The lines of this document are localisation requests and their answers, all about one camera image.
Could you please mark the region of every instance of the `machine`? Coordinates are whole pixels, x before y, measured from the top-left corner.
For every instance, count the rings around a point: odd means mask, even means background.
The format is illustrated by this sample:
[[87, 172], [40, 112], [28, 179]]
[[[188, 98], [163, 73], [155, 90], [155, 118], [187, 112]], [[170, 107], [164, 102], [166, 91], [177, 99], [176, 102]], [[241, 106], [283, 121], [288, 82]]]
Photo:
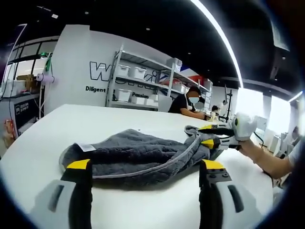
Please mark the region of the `machine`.
[[[256, 129], [255, 119], [238, 113], [228, 125], [209, 125], [198, 131], [228, 137], [209, 139], [210, 149], [238, 147]], [[261, 219], [255, 198], [235, 184], [224, 166], [202, 160], [199, 171], [200, 229], [252, 228]], [[92, 165], [89, 159], [67, 166], [60, 180], [54, 180], [35, 199], [30, 219], [43, 229], [90, 229]]]
[[237, 113], [231, 122], [220, 125], [207, 125], [198, 131], [205, 134], [225, 135], [225, 137], [214, 137], [202, 142], [209, 149], [239, 148], [239, 141], [250, 139], [256, 130], [257, 122], [254, 117], [243, 113]]

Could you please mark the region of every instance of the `ceiling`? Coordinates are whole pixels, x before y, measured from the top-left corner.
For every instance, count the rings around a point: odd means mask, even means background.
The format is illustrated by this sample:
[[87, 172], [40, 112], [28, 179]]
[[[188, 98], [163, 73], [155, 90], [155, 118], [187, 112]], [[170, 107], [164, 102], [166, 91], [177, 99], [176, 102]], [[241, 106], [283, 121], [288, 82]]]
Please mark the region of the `ceiling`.
[[[201, 2], [226, 34], [242, 78], [248, 80], [245, 88], [286, 100], [292, 97], [287, 93], [294, 95], [302, 89], [296, 48], [291, 46], [288, 52], [274, 46], [264, 5], [257, 4], [257, 0]], [[287, 17], [291, 14], [285, 14], [284, 0], [269, 2], [283, 17], [279, 21], [290, 32], [292, 20]], [[16, 7], [16, 21], [11, 22], [29, 24], [21, 42], [60, 35], [65, 24], [88, 24], [91, 30], [127, 37], [177, 57], [197, 73], [210, 78], [216, 86], [239, 87], [235, 67], [222, 39], [190, 0], [80, 0], [65, 6], [54, 0], [23, 4]]]

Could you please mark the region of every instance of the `white table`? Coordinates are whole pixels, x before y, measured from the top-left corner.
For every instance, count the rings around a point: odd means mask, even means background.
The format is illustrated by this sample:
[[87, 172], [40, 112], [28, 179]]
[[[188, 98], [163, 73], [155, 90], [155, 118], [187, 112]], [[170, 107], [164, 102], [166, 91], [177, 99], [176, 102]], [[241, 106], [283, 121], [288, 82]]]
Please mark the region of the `white table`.
[[[50, 181], [61, 178], [59, 156], [74, 142], [100, 142], [128, 128], [184, 142], [185, 125], [208, 124], [180, 114], [63, 105], [17, 139], [0, 161], [0, 169], [14, 201], [29, 213], [35, 196]], [[267, 213], [273, 201], [271, 179], [236, 150], [224, 151], [217, 160], [227, 168], [233, 181], [255, 196], [261, 213]], [[92, 228], [197, 229], [198, 179], [198, 171], [190, 170], [171, 182], [138, 191], [93, 187]]]

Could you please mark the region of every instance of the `human hand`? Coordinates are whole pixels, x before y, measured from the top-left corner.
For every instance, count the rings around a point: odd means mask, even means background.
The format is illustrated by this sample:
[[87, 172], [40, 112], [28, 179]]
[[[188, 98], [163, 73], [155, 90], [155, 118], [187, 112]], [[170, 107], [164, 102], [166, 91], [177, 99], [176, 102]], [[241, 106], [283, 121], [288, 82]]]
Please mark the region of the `human hand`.
[[239, 142], [241, 146], [239, 152], [243, 155], [251, 158], [254, 162], [256, 162], [261, 155], [262, 149], [256, 146], [250, 139], [247, 141]]

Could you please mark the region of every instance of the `gray fabric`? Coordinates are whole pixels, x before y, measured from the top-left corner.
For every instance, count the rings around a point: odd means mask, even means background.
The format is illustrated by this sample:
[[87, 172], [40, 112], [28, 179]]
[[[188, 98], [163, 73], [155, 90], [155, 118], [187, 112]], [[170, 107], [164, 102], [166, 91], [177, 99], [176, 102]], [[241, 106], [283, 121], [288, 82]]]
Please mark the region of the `gray fabric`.
[[132, 129], [92, 144], [94, 151], [83, 152], [73, 144], [62, 153], [60, 166], [64, 171], [73, 161], [91, 159], [93, 179], [124, 186], [156, 184], [210, 158], [201, 142], [213, 135], [201, 134], [193, 126], [186, 126], [185, 132], [190, 137], [184, 144]]

